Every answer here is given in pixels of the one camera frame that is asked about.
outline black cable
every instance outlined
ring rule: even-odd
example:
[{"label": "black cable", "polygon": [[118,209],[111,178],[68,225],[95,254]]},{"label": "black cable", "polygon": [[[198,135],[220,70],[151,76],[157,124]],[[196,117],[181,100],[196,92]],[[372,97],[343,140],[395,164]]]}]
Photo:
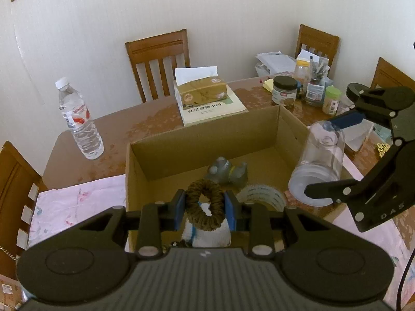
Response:
[{"label": "black cable", "polygon": [[412,250],[412,254],[409,257],[409,261],[408,264],[406,265],[405,270],[403,271],[402,274],[402,278],[400,279],[400,283],[399,283],[399,287],[398,287],[398,295],[396,296],[396,311],[401,311],[401,307],[400,307],[400,303],[401,303],[401,299],[402,299],[402,289],[403,289],[403,284],[405,283],[405,278],[406,275],[408,274],[409,268],[412,264],[412,261],[415,257],[415,248],[414,250]]}]

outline tabletop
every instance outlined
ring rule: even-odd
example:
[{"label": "tabletop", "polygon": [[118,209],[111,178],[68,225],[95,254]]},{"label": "tabletop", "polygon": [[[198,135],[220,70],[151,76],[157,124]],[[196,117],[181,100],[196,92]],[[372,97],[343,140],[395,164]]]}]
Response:
[{"label": "tabletop", "polygon": [[[229,82],[248,110],[270,107],[271,93],[262,87],[261,77]],[[292,113],[305,125],[326,120],[328,115],[321,109],[296,101]],[[43,175],[48,189],[60,189],[108,176],[125,173],[127,144],[144,137],[163,133],[183,126],[174,96],[124,109],[95,119],[95,125],[104,142],[105,151],[96,160],[88,160],[78,149],[70,131],[61,133],[49,157]],[[377,163],[375,152],[378,142],[372,133],[358,152],[346,151],[357,169],[366,175]],[[65,165],[65,172],[57,172]],[[410,248],[412,233],[415,231],[415,207],[394,218],[406,246]]]}]

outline jar with black lid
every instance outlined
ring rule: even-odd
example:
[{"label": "jar with black lid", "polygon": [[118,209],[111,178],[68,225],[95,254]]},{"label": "jar with black lid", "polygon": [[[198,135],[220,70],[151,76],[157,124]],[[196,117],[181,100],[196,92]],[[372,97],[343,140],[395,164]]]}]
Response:
[{"label": "jar with black lid", "polygon": [[294,107],[297,96],[297,81],[290,76],[274,77],[274,87],[272,90],[272,101],[283,107]]}]

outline green lid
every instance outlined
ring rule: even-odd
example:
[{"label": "green lid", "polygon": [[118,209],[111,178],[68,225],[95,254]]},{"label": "green lid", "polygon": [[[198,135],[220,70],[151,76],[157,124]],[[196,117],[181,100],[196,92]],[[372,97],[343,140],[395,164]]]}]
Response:
[{"label": "green lid", "polygon": [[333,100],[339,99],[341,94],[342,92],[339,89],[336,89],[332,85],[326,88],[326,97],[329,97]]}]

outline gray figurine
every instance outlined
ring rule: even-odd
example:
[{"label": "gray figurine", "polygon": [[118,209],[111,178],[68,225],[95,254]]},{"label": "gray figurine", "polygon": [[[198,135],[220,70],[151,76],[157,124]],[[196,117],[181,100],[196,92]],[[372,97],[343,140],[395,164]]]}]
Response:
[{"label": "gray figurine", "polygon": [[212,180],[220,185],[231,183],[236,187],[245,187],[248,181],[248,164],[243,162],[238,167],[233,167],[229,160],[219,157],[209,166],[205,179]]}]

